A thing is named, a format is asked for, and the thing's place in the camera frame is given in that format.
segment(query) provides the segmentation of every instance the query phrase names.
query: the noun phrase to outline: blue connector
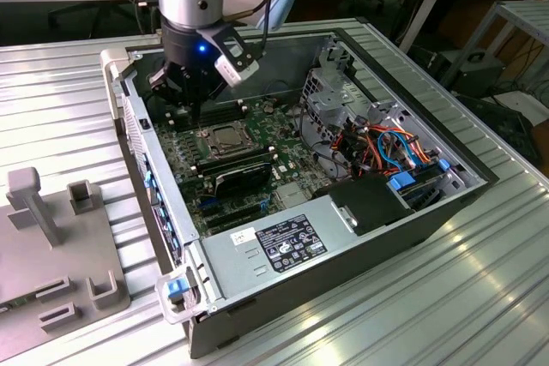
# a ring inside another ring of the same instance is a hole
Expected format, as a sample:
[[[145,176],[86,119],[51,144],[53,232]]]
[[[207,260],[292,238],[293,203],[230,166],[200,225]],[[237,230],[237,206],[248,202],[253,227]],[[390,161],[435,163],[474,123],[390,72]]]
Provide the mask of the blue connector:
[[[438,161],[438,165],[443,171],[447,171],[449,169],[449,163],[448,163],[448,160],[446,159],[440,159]]]
[[[168,298],[176,300],[190,290],[189,282],[185,278],[179,278],[168,282]]]
[[[151,171],[147,171],[147,173],[145,174],[145,181],[144,181],[146,188],[151,187],[152,178],[153,178],[153,173],[151,173]]]
[[[402,188],[406,188],[410,184],[414,184],[415,179],[407,171],[402,171],[391,176],[389,183],[391,183],[391,186],[393,186],[395,190],[400,190]]]

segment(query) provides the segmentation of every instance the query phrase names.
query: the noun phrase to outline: aluminum extrusion table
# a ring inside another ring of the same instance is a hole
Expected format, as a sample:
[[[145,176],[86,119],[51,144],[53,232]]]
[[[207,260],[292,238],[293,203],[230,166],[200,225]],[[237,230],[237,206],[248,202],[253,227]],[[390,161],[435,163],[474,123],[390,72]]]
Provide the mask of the aluminum extrusion table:
[[[163,321],[153,292],[160,272],[99,66],[102,49],[158,40],[0,49],[0,185],[6,170],[31,164],[45,192],[80,178],[99,183],[132,296],[125,311],[6,365],[549,363],[549,181],[373,27],[344,20],[281,30],[334,26],[377,58],[499,183],[421,245],[191,361],[183,329]],[[387,96],[369,72],[357,76],[378,98]]]
[[[496,54],[499,46],[501,46],[505,38],[510,35],[513,27],[521,29],[533,39],[541,42],[545,46],[549,46],[549,2],[495,2],[463,47],[457,59],[444,74],[440,81],[443,86],[447,87],[452,82],[452,79],[455,78],[460,67],[471,55],[474,47],[479,43],[498,16],[503,17],[507,21],[507,24],[492,41],[490,46],[488,46],[488,53],[491,53],[492,55]],[[533,76],[532,83],[534,83],[535,79],[540,75],[547,73],[547,71],[549,71],[549,60],[543,64]]]

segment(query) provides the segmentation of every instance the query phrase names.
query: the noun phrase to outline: motherboard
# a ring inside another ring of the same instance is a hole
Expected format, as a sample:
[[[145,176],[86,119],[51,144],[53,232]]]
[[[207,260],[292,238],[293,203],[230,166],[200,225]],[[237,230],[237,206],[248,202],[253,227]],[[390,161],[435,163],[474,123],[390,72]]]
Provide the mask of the motherboard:
[[[244,104],[239,120],[183,131],[173,122],[155,126],[202,237],[305,203],[332,183],[301,141],[291,105]]]

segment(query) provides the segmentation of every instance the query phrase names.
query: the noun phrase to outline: white sticker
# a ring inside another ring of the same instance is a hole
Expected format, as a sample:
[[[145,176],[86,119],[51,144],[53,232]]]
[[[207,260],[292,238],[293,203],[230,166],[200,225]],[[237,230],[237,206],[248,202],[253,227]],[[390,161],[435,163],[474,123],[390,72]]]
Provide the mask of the white sticker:
[[[256,230],[253,227],[249,227],[243,231],[236,231],[231,233],[231,239],[235,246],[249,242],[250,240],[256,240]]]
[[[323,246],[322,243],[314,243],[310,246],[311,250],[317,250],[318,248],[321,248]]]

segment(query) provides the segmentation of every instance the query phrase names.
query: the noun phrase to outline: warning label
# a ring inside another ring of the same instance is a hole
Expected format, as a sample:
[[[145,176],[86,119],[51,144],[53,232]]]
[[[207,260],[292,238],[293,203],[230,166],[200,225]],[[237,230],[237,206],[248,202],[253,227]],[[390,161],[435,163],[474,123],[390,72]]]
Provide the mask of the warning label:
[[[256,231],[256,237],[279,273],[328,251],[304,214]]]

